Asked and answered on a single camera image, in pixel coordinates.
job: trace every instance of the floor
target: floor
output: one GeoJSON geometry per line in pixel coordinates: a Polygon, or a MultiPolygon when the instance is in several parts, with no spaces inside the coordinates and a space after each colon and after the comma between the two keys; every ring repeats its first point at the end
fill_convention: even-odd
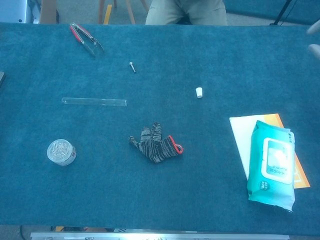
{"type": "MultiPolygon", "coordinates": [[[[105,9],[113,0],[105,1],[105,9]]],[[[144,24],[147,12],[143,8],[140,0],[131,0],[132,10],[137,24],[144,24]]],[[[68,24],[76,22],[80,24],[98,23],[98,0],[57,0],[57,9],[59,12],[60,23],[68,24]]],[[[262,19],[250,16],[227,14],[228,24],[230,26],[268,26],[274,20],[262,19]]],[[[117,1],[117,8],[112,8],[109,24],[131,24],[127,7],[124,0],[117,1]]],[[[284,22],[283,26],[295,25],[284,22]]],[[[23,226],[22,234],[26,240],[30,240],[31,232],[48,232],[50,226],[23,226]]],[[[290,236],[293,240],[320,240],[320,237],[290,236]]],[[[0,239],[3,240],[22,240],[20,236],[20,226],[18,225],[0,225],[0,239]]]]}

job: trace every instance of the khaki pants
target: khaki pants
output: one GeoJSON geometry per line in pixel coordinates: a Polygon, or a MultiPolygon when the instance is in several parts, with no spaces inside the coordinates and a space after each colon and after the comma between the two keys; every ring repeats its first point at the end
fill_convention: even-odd
{"type": "Polygon", "coordinates": [[[185,16],[193,25],[227,25],[223,0],[153,0],[145,24],[176,24],[185,16]]]}

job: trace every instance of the plastic container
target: plastic container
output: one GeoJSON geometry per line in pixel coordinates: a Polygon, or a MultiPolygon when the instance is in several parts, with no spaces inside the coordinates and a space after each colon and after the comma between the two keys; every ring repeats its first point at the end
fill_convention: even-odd
{"type": "Polygon", "coordinates": [[[53,141],[49,145],[46,154],[52,162],[60,166],[71,164],[77,156],[75,147],[65,139],[53,141]]]}

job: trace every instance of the teal carpet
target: teal carpet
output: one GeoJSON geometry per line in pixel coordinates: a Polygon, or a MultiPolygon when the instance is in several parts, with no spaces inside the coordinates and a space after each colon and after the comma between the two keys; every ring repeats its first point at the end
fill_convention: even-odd
{"type": "MultiPolygon", "coordinates": [[[[228,13],[276,19],[286,0],[224,0],[228,13]]],[[[296,0],[292,0],[282,19],[285,19],[296,0]]],[[[320,18],[319,0],[297,0],[285,22],[311,25],[320,18]]]]}

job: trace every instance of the chair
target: chair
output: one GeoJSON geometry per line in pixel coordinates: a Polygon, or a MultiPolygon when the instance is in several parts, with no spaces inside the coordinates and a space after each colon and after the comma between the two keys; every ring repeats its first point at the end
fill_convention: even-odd
{"type": "MultiPolygon", "coordinates": [[[[130,17],[131,23],[132,24],[136,24],[134,13],[132,12],[132,7],[131,7],[130,0],[125,0],[125,3],[126,3],[126,7],[128,9],[128,13],[129,13],[129,17],[130,17]]],[[[148,12],[149,11],[149,6],[148,6],[146,0],[141,0],[141,3],[143,5],[144,9],[146,10],[146,12],[148,12]]],[[[115,8],[117,7],[117,0],[113,0],[113,5],[114,5],[115,8]]],[[[99,24],[103,23],[102,19],[103,19],[104,8],[105,8],[105,0],[100,0],[100,3],[99,3],[99,24]]]]}

